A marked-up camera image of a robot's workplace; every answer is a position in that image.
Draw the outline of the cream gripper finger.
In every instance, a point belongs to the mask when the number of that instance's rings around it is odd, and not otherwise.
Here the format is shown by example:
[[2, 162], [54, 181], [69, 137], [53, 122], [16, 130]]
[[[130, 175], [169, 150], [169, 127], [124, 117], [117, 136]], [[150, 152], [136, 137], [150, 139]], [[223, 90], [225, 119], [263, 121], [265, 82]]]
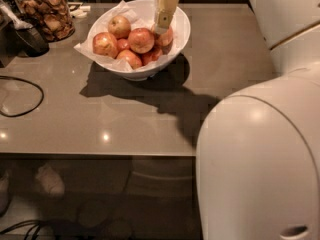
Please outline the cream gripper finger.
[[169, 29], [179, 0], [154, 0], [154, 2], [154, 30], [160, 35]]

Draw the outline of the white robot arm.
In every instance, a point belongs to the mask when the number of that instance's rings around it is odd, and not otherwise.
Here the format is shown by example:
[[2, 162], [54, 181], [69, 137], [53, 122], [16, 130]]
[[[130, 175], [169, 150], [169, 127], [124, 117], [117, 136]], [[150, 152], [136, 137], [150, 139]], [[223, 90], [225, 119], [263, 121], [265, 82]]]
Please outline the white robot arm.
[[276, 78], [226, 97], [196, 147], [203, 240], [320, 240], [320, 0], [249, 0]]

